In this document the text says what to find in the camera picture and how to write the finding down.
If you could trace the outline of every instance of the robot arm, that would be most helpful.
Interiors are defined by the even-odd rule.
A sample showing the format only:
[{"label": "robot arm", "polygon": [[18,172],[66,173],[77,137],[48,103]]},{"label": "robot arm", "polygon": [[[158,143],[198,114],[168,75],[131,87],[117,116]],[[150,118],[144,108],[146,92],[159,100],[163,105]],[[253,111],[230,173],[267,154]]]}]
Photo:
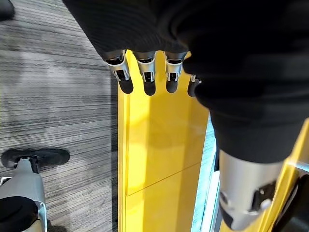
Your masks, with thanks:
[{"label": "robot arm", "polygon": [[[155,92],[155,67],[143,55],[166,52],[167,91],[174,92],[181,54],[191,51],[183,69],[192,74],[189,95],[211,113],[223,218],[233,230],[250,225],[270,206],[282,163],[309,116],[306,1],[63,1],[108,64],[111,52],[133,51],[148,95]],[[118,68],[129,73],[121,62]],[[129,75],[119,72],[113,73],[121,89],[130,93]]]}]

